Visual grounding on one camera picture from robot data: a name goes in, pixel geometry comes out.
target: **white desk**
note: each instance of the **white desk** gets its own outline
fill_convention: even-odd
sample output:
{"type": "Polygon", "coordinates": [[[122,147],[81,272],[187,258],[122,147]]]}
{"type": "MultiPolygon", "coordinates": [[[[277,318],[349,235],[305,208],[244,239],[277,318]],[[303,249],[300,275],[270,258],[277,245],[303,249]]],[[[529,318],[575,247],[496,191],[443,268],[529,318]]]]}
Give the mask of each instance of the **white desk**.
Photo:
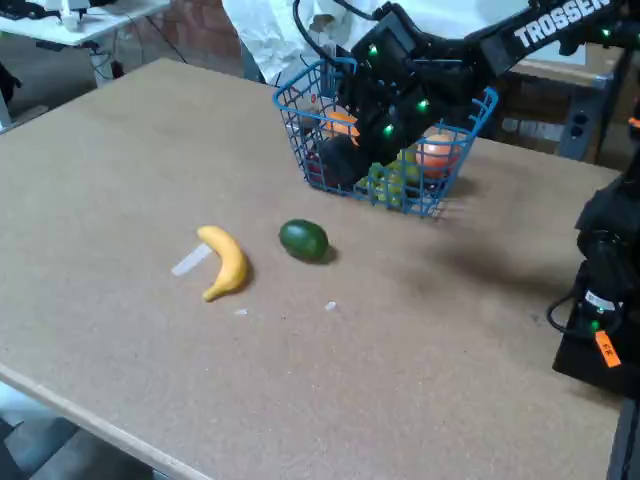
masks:
{"type": "MultiPolygon", "coordinates": [[[[111,78],[110,42],[104,41],[110,33],[132,23],[136,19],[148,17],[154,13],[166,10],[171,6],[171,0],[119,0],[114,5],[89,9],[82,17],[80,29],[77,32],[67,30],[57,17],[47,17],[41,20],[9,20],[0,17],[0,32],[22,35],[36,40],[59,43],[70,47],[77,47],[92,40],[99,46],[98,54],[91,54],[87,49],[94,67],[96,84],[100,87],[111,78]]],[[[0,95],[0,132],[12,125],[7,106],[0,95]]]]}

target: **floor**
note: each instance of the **floor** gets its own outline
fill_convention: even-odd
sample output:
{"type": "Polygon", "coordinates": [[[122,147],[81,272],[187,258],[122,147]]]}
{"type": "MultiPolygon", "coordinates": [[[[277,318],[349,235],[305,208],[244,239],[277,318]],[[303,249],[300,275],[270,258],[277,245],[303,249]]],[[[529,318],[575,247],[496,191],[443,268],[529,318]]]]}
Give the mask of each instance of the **floor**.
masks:
{"type": "MultiPolygon", "coordinates": [[[[179,60],[166,45],[144,44],[126,34],[117,38],[116,58],[125,71],[138,68],[160,57],[179,60]]],[[[242,75],[240,59],[216,58],[194,52],[181,52],[191,64],[242,75]]],[[[19,78],[23,86],[16,90],[9,104],[12,116],[45,105],[54,109],[95,88],[88,57],[81,50],[64,49],[53,52],[36,48],[28,38],[0,36],[0,61],[19,78]]],[[[49,420],[38,420],[18,427],[7,439],[7,446],[18,457],[46,429],[49,420]]],[[[88,432],[76,433],[51,460],[32,477],[34,480],[146,480],[148,470],[131,457],[104,443],[88,432]]]]}
{"type": "MultiPolygon", "coordinates": [[[[228,59],[194,52],[181,52],[199,67],[241,76],[240,59],[228,59]]],[[[117,39],[116,58],[125,71],[138,68],[160,57],[181,61],[167,45],[159,42],[141,45],[137,37],[122,34],[117,39]]],[[[53,52],[35,46],[35,41],[14,35],[0,36],[0,61],[23,86],[9,104],[12,116],[38,105],[56,108],[95,88],[92,66],[83,50],[65,48],[53,52]]]]}

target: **brick wall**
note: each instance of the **brick wall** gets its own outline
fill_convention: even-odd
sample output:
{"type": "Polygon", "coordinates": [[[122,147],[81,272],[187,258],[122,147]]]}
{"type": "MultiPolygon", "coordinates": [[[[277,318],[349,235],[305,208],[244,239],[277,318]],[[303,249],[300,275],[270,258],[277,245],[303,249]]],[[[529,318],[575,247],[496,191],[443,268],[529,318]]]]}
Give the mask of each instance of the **brick wall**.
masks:
{"type": "MultiPolygon", "coordinates": [[[[170,10],[155,15],[154,23],[183,53],[240,57],[240,42],[221,0],[172,0],[170,10]]],[[[144,22],[142,36],[157,42],[157,32],[144,22]]]]}

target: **white tape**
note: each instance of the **white tape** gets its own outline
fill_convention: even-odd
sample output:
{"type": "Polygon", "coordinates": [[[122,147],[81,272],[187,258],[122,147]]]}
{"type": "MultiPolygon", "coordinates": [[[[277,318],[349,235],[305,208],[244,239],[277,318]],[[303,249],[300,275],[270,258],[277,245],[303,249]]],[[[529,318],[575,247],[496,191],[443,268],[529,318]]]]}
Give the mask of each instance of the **white tape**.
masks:
{"type": "Polygon", "coordinates": [[[585,295],[584,299],[594,307],[601,308],[609,312],[613,312],[616,309],[616,306],[614,305],[613,302],[610,302],[609,300],[605,300],[604,298],[600,298],[590,290],[587,290],[587,294],[585,295]]]}
{"type": "Polygon", "coordinates": [[[171,273],[173,273],[176,277],[184,275],[197,264],[199,264],[202,260],[207,258],[212,251],[213,250],[211,250],[211,248],[207,244],[201,243],[193,250],[193,252],[184,257],[184,259],[178,265],[173,267],[171,269],[171,273]]]}

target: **orange tag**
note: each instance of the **orange tag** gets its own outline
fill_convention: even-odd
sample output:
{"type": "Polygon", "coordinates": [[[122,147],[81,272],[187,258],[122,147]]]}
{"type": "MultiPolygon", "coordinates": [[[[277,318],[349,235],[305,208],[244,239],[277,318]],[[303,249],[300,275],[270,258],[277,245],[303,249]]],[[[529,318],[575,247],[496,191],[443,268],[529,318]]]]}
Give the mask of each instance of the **orange tag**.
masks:
{"type": "Polygon", "coordinates": [[[607,362],[607,366],[609,368],[617,367],[622,364],[620,357],[618,357],[618,354],[611,344],[611,340],[609,339],[607,332],[604,330],[598,330],[596,332],[596,343],[598,344],[600,353],[602,353],[604,361],[607,362]]]}

